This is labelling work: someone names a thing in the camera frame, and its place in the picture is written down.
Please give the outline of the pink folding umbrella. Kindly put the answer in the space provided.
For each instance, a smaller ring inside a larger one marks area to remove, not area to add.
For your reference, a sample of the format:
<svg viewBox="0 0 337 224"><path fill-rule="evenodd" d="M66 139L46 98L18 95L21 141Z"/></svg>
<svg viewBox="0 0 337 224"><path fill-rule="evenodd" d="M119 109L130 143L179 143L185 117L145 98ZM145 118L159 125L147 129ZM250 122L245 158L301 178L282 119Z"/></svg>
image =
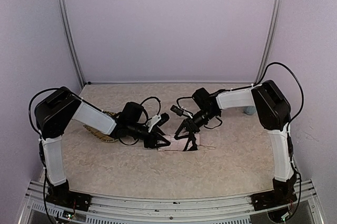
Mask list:
<svg viewBox="0 0 337 224"><path fill-rule="evenodd" d="M207 145L201 144L200 134L195 134L195 136L196 136L196 143L198 145L198 149L199 147L205 147L206 149L209 149L209 150L216 149L216 147L214 146L207 146ZM166 135L165 138L169 140L171 144L168 147L158 148L158 151L181 151L183 152L186 139L176 140L174 139L174 135Z"/></svg>

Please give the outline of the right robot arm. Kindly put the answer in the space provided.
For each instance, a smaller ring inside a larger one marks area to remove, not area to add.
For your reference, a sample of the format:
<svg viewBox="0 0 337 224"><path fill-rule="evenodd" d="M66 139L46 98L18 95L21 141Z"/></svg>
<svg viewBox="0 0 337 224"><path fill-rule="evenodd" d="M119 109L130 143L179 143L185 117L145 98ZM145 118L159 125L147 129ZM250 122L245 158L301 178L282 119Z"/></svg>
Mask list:
<svg viewBox="0 0 337 224"><path fill-rule="evenodd" d="M211 119L220 117L225 109L253 106L260 124L267 131L274 157L273 189L253 194L253 207L259 211L297 200L294 190L297 177L290 136L291 106L274 81L267 80L245 88L220 89L212 94L200 88L191 98L200 110L182 121L174 135L176 140L185 138L181 134L183 130L189 138L199 133L201 127L206 126Z"/></svg>

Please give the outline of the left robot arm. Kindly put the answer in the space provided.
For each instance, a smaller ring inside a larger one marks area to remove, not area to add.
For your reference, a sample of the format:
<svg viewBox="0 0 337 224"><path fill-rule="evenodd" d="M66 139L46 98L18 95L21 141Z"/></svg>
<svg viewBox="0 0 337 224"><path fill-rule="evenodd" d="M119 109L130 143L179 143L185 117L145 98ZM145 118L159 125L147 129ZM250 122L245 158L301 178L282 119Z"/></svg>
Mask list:
<svg viewBox="0 0 337 224"><path fill-rule="evenodd" d="M39 135L40 157L48 187L44 199L46 203L73 211L88 211L90 207L91 195L71 191L64 171L61 141L72 120L113 139L132 137L141 140L144 147L149 149L171 144L158 128L159 124L168 121L169 116L166 113L157 114L152 118L146 117L146 121L141 123L141 116L147 114L141 104L130 101L121 112L111 115L80 98L67 87L51 88L50 91L51 94L34 109L35 131Z"/></svg>

